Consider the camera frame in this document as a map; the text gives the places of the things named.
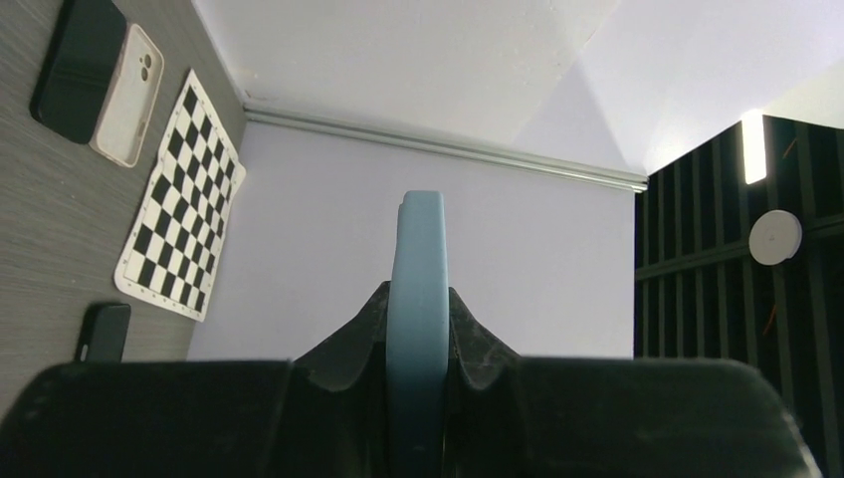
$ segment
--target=phone case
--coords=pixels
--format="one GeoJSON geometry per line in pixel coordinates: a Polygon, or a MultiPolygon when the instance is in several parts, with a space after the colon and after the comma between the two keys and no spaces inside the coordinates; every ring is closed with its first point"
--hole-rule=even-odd
{"type": "Polygon", "coordinates": [[[140,26],[130,25],[91,140],[95,151],[121,166],[137,164],[163,72],[161,52],[140,26]]]}

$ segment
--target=round smoke detector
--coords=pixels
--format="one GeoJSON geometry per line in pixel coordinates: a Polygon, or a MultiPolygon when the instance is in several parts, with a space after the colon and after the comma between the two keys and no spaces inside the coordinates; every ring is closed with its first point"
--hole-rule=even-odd
{"type": "Polygon", "coordinates": [[[779,209],[762,214],[750,230],[750,255],[759,264],[774,266],[790,259],[800,248],[800,221],[779,209]]]}

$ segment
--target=wood grain surface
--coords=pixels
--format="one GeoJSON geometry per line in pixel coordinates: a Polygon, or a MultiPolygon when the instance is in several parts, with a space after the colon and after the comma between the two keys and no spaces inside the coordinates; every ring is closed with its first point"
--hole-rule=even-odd
{"type": "Polygon", "coordinates": [[[34,374],[72,358],[91,303],[131,304],[124,359],[187,355],[193,321],[124,296],[111,277],[188,70],[196,70],[236,147],[246,118],[189,0],[113,1],[165,62],[133,169],[30,117],[62,2],[0,1],[0,415],[34,374]]]}

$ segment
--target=white wall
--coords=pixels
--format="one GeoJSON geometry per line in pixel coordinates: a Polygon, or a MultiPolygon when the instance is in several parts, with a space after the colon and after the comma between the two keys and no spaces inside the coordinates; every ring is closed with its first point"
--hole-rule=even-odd
{"type": "Polygon", "coordinates": [[[296,358],[390,277],[407,190],[442,191],[450,283],[525,355],[631,357],[633,193],[250,123],[190,359],[296,358]]]}

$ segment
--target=smartphone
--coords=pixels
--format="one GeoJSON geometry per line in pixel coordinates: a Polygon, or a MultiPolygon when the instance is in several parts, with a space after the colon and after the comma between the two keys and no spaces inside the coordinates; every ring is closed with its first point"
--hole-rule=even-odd
{"type": "Polygon", "coordinates": [[[120,362],[129,330],[129,304],[98,304],[85,314],[74,361],[120,362]]]}
{"type": "Polygon", "coordinates": [[[109,0],[65,0],[36,84],[32,117],[72,142],[91,141],[126,35],[109,0]]]}

